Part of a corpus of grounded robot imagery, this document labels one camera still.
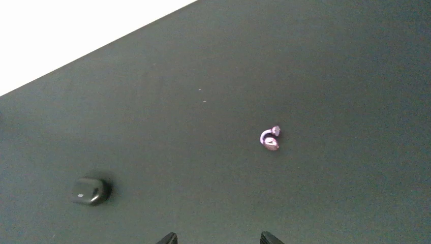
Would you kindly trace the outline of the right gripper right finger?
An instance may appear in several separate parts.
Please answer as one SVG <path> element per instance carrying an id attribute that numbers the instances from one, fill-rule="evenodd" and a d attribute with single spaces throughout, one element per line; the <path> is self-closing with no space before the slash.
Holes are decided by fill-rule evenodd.
<path id="1" fill-rule="evenodd" d="M 284 244 L 284 242 L 282 242 L 269 231 L 262 231 L 260 234 L 259 244 Z"/>

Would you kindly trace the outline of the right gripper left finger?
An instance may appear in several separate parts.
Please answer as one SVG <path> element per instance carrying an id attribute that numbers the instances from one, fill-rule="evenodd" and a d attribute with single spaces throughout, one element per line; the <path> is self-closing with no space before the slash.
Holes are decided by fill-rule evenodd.
<path id="1" fill-rule="evenodd" d="M 156 244 L 178 244 L 177 234 L 170 232 L 160 239 Z"/>

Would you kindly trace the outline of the black earbud charging case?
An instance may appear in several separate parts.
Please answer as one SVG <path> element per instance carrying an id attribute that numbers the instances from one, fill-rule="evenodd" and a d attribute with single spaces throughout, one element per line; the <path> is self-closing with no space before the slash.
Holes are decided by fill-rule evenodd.
<path id="1" fill-rule="evenodd" d="M 97 206 L 105 202 L 110 193 L 111 186 L 103 179 L 83 177 L 73 184 L 70 199 L 73 203 Z"/>

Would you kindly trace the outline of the purple earbud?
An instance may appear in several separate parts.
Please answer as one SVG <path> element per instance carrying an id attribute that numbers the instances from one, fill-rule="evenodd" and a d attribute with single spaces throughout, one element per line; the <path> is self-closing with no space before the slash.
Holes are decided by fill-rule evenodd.
<path id="1" fill-rule="evenodd" d="M 260 135 L 259 141 L 267 150 L 276 151 L 280 147 L 277 141 L 280 133 L 281 128 L 279 126 L 274 126 L 263 131 Z"/>

